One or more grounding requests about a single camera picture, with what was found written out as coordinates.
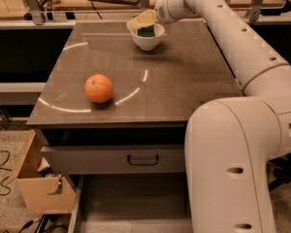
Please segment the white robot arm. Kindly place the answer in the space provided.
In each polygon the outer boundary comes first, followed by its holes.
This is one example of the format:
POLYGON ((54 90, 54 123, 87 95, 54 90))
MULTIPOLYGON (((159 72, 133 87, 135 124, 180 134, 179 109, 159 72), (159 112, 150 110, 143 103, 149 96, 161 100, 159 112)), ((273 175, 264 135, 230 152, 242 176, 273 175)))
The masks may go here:
POLYGON ((188 121, 184 155, 194 233, 276 233, 268 162, 291 152, 291 65, 226 0, 157 0, 162 23, 201 17, 243 92, 188 121))

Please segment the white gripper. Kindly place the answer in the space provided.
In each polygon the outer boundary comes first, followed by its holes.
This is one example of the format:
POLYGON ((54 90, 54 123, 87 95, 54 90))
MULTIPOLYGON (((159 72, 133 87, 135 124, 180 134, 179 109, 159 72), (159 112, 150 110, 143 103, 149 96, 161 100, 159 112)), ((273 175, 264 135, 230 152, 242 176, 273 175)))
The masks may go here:
POLYGON ((157 0, 153 10, 146 10, 128 21, 129 30, 151 26, 157 19, 162 23, 171 23, 183 18, 183 0, 157 0))

